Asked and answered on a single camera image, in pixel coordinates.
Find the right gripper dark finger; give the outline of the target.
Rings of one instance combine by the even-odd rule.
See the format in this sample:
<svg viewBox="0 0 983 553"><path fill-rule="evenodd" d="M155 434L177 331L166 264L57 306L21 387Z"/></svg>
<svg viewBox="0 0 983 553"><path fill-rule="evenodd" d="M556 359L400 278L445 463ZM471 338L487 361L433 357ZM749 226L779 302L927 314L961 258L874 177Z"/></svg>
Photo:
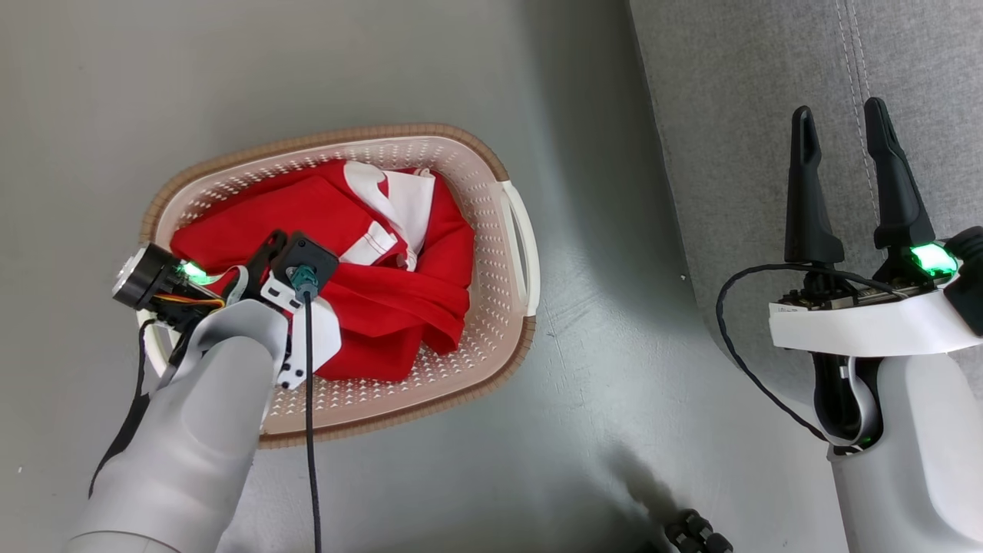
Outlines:
<svg viewBox="0 0 983 553"><path fill-rule="evenodd" d="M912 168L887 104L877 97L864 104L867 148L875 164L880 221L874 231L875 248L887 259L874 273L875 281L930 281L931 274L917 262L912 249L936 239Z"/></svg>
<svg viewBox="0 0 983 553"><path fill-rule="evenodd" d="M845 248L833 235L826 210L819 176L821 161L813 113L808 106L800 106L791 118L784 261L831 270L845 259Z"/></svg>

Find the red jacket with striped cuffs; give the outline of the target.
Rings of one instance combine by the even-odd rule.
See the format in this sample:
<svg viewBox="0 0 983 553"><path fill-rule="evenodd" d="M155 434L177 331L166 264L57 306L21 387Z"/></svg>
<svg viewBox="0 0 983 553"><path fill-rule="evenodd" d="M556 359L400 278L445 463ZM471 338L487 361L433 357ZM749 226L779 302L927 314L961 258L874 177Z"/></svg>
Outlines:
<svg viewBox="0 0 983 553"><path fill-rule="evenodd" d="M341 349L326 380L404 380L422 346L452 353L470 307L475 234L445 178L331 161L317 168L320 200L309 237L339 257L323 299Z"/></svg>

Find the right gripper body white flange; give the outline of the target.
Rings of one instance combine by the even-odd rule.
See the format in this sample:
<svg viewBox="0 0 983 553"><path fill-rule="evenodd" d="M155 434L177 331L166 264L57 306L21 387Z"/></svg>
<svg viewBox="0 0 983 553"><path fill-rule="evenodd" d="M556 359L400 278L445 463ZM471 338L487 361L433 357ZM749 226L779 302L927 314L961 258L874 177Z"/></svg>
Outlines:
<svg viewBox="0 0 983 553"><path fill-rule="evenodd" d="M929 243L912 249L930 281L833 277L831 293L793 291L770 306L772 342L780 349L854 357L951 353L983 344L945 297L962 262Z"/></svg>

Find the grey fabric sofa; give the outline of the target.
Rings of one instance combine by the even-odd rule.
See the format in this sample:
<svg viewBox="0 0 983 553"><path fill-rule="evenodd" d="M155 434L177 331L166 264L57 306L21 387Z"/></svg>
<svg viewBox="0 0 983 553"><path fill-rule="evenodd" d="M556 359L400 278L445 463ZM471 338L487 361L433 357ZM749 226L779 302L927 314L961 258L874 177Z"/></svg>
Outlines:
<svg viewBox="0 0 983 553"><path fill-rule="evenodd" d="M689 280L723 347L728 277L782 263L791 117L807 105L841 270L885 253L863 112L884 99L936 235L983 225L983 0L629 0Z"/></svg>

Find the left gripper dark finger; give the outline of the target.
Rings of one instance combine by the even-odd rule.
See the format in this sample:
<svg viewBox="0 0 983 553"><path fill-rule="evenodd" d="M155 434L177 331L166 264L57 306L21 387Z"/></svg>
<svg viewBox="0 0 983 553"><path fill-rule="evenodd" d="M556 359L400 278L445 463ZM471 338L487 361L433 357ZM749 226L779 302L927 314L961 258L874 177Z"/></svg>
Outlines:
<svg viewBox="0 0 983 553"><path fill-rule="evenodd" d="M248 283L246 298L260 300L261 287L266 282L273 261L283 252L287 245L287 235L281 230L274 230L261 243L250 261L246 263Z"/></svg>

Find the cream perforated laundry basket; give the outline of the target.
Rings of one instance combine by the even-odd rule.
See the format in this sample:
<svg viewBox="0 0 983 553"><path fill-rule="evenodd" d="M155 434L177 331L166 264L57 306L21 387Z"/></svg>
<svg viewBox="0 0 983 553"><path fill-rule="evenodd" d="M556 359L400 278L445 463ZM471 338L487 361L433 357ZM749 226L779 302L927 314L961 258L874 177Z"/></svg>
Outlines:
<svg viewBox="0 0 983 553"><path fill-rule="evenodd" d="M341 439L464 405L494 392L525 359L536 332L541 271L529 214L494 151L445 124L334 130L220 155L187 168L145 210L140 242L167 247L176 230L214 204L268 177L330 160L392 171L427 167L442 175L473 228L471 306L460 347L421 349L401 382L317 380L313 437Z"/></svg>

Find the left gripper body white flange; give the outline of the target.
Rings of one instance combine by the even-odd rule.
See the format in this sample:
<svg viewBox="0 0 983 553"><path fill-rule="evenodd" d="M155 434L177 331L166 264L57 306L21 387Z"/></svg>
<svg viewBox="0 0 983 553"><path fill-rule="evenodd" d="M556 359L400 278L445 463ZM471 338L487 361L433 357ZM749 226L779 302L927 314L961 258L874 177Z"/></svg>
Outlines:
<svg viewBox="0 0 983 553"><path fill-rule="evenodd" d="M209 274L154 243L138 248L112 288L113 298L177 335L162 353L162 385L184 378L208 350L236 336L263 344L273 357L274 385L295 389L341 349L341 332L333 308L319 297L309 304L274 280L271 270L260 300L246 298L248 270L232 266L231 283L221 293L210 290L221 274Z"/></svg>

